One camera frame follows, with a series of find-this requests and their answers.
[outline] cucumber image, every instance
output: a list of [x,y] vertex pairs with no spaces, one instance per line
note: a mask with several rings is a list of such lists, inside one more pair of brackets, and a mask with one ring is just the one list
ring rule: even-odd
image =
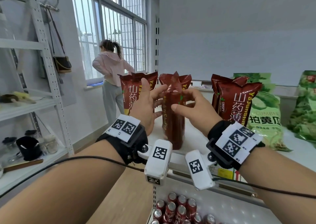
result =
[[263,101],[267,107],[279,108],[280,106],[280,99],[268,92],[259,91],[256,97]]
[[257,110],[263,110],[263,109],[267,108],[267,105],[262,100],[260,100],[259,98],[254,97],[252,99],[252,106],[251,107],[255,108]]

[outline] brown handbag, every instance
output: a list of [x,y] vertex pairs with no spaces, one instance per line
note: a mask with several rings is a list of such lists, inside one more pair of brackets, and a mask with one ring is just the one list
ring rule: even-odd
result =
[[56,66],[56,70],[57,70],[58,73],[71,72],[71,63],[69,62],[68,56],[66,56],[66,53],[65,53],[65,50],[64,50],[64,46],[63,46],[63,42],[61,41],[61,38],[60,38],[60,35],[58,33],[56,24],[55,24],[55,22],[53,20],[53,16],[52,16],[51,11],[49,9],[48,9],[48,12],[49,12],[49,15],[51,16],[51,20],[53,22],[54,29],[55,29],[56,34],[58,36],[59,43],[60,43],[61,48],[63,50],[63,53],[65,55],[64,57],[57,57],[57,56],[55,56],[55,50],[54,50],[54,44],[53,44],[53,37],[52,37],[52,33],[51,33],[51,27],[50,27],[49,22],[48,22],[48,29],[49,29],[49,34],[51,36],[52,49],[53,49],[53,61],[54,61],[54,64]]

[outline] yam chips bag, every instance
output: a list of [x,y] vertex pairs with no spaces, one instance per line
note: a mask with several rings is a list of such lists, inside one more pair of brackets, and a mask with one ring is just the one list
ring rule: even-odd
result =
[[213,100],[212,100],[212,106],[214,107],[215,111],[218,113],[218,105],[219,105],[219,90],[218,90],[218,86],[217,83],[218,82],[234,82],[237,83],[240,86],[243,86],[247,83],[248,77],[246,76],[241,76],[241,77],[236,77],[235,79],[230,79],[224,76],[220,76],[220,75],[216,75],[213,74],[211,81],[212,81],[212,88],[214,91],[213,94]]
[[130,111],[139,98],[139,93],[142,89],[142,78],[146,78],[150,85],[150,90],[155,88],[158,72],[150,74],[132,73],[131,75],[119,75],[122,86],[124,114],[129,115]]
[[234,120],[243,126],[247,125],[251,100],[257,95],[262,83],[247,83],[243,86],[235,82],[218,82],[218,112],[224,120]]
[[182,90],[190,86],[192,77],[191,75],[179,76],[175,72],[174,74],[161,74],[159,81],[161,85],[168,85],[162,104],[162,128],[167,140],[172,143],[172,149],[179,150],[184,140],[185,118],[174,113],[171,105],[185,105]]

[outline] woman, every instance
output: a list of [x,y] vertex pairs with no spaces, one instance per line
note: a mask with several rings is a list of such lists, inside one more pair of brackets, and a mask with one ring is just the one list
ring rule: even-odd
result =
[[103,102],[109,125],[112,125],[116,120],[115,103],[121,114],[124,114],[121,80],[118,74],[124,75],[124,70],[131,74],[135,70],[122,58],[121,47],[117,42],[103,40],[100,43],[100,50],[101,53],[94,59],[92,66],[104,75]]

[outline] wire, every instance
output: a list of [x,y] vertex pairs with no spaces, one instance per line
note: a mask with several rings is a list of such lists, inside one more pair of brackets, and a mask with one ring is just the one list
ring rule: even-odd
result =
[[17,186],[21,185],[23,182],[27,181],[28,179],[34,177],[35,175],[39,174],[40,172],[52,167],[52,166],[55,166],[57,164],[60,164],[62,162],[65,162],[65,161],[70,161],[70,160],[76,160],[76,159],[84,159],[84,158],[94,158],[94,159],[101,159],[101,160],[105,160],[105,161],[109,161],[109,162],[113,162],[113,163],[116,163],[118,165],[121,165],[121,166],[124,166],[124,167],[128,167],[128,168],[131,168],[131,169],[134,169],[134,170],[137,170],[137,171],[141,171],[141,172],[144,172],[144,169],[140,169],[140,168],[137,168],[137,167],[133,167],[133,166],[129,166],[129,165],[126,165],[124,163],[121,163],[121,162],[118,162],[118,161],[115,161],[115,160],[112,160],[110,158],[106,158],[106,157],[98,157],[98,156],[77,156],[77,157],[69,157],[69,158],[65,158],[63,160],[60,160],[60,161],[56,161],[52,164],[49,164],[47,165],[46,167],[38,170],[37,172],[33,173],[32,175],[28,176],[27,178],[23,179],[22,181],[20,181],[19,183],[15,184],[14,186],[12,186],[10,189],[6,190],[4,193],[2,193],[0,195],[0,198],[2,198],[4,195],[6,195],[7,193],[9,193],[10,191],[12,191],[14,188],[16,188]]
[[[23,179],[22,181],[20,181],[19,183],[17,183],[16,185],[12,186],[10,189],[6,190],[3,194],[0,195],[0,198],[2,198],[4,195],[6,195],[7,193],[9,193],[10,191],[12,191],[14,188],[16,188],[17,186],[21,185],[23,182],[27,181],[28,179],[34,177],[35,175],[39,174],[40,172],[52,167],[52,166],[55,166],[57,164],[60,164],[62,162],[65,162],[65,161],[70,161],[70,160],[76,160],[76,159],[84,159],[84,158],[93,158],[93,159],[101,159],[101,160],[105,160],[105,161],[109,161],[109,162],[113,162],[113,163],[116,163],[118,165],[121,165],[121,166],[124,166],[124,167],[127,167],[127,168],[131,168],[131,169],[134,169],[134,170],[137,170],[137,171],[141,171],[141,172],[144,172],[144,169],[141,169],[141,168],[137,168],[137,167],[133,167],[133,166],[129,166],[129,165],[126,165],[124,163],[121,163],[121,162],[118,162],[118,161],[115,161],[115,160],[112,160],[110,158],[106,158],[106,157],[98,157],[98,156],[77,156],[77,157],[69,157],[69,158],[65,158],[63,160],[60,160],[60,161],[56,161],[52,164],[49,164],[48,166],[38,170],[37,172],[33,173],[32,175],[28,176],[27,178]],[[301,197],[307,197],[307,198],[312,198],[312,199],[316,199],[316,195],[310,195],[310,194],[304,194],[304,193],[297,193],[297,192],[290,192],[290,191],[283,191],[283,190],[276,190],[276,189],[272,189],[272,188],[268,188],[268,187],[262,187],[262,186],[258,186],[258,185],[255,185],[255,184],[250,184],[250,183],[245,183],[245,182],[241,182],[241,181],[237,181],[237,180],[232,180],[232,179],[227,179],[227,178],[222,178],[220,176],[217,176],[217,175],[212,175],[212,176],[215,176],[215,177],[218,177],[218,178],[213,178],[212,180],[214,182],[216,181],[229,181],[229,182],[236,182],[236,183],[241,183],[241,184],[244,184],[244,185],[247,185],[247,186],[251,186],[251,187],[255,187],[255,188],[259,188],[259,189],[262,189],[262,190],[266,190],[266,191],[271,191],[271,192],[276,192],[276,193],[281,193],[281,194],[287,194],[287,195],[294,195],[294,196],[301,196]]]

